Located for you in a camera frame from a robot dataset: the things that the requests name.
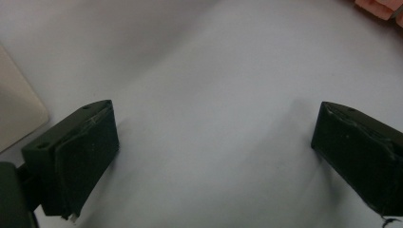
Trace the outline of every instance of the tabletop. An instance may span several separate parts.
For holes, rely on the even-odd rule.
[[[310,148],[322,101],[403,130],[403,33],[353,4],[0,0],[0,43],[50,116],[0,160],[111,99],[118,156],[75,224],[38,208],[42,228],[381,227]]]

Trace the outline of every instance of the white table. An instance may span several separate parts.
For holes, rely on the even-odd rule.
[[[403,130],[402,33],[352,4],[0,0],[0,42],[51,117],[0,160],[111,99],[120,154],[76,225],[39,208],[42,228],[380,227],[310,148],[321,101]]]

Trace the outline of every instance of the gray surface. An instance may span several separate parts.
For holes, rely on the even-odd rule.
[[[323,100],[403,130],[401,35],[351,2],[0,6],[0,42],[47,127],[102,99],[116,110],[122,149],[83,215],[39,209],[42,227],[380,227],[309,147]],[[21,162],[39,133],[0,159]]]

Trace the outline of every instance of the white surface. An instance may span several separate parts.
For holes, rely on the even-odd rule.
[[[0,153],[47,120],[44,105],[0,46]]]
[[[401,34],[349,1],[2,0],[0,41],[50,125],[115,105],[119,156],[43,228],[381,226],[310,149],[321,101],[403,130]]]

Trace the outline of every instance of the screw hole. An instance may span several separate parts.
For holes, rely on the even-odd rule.
[[[48,146],[49,146],[49,142],[42,142],[42,143],[38,144],[36,147],[38,149],[43,149],[43,148],[46,148]]]

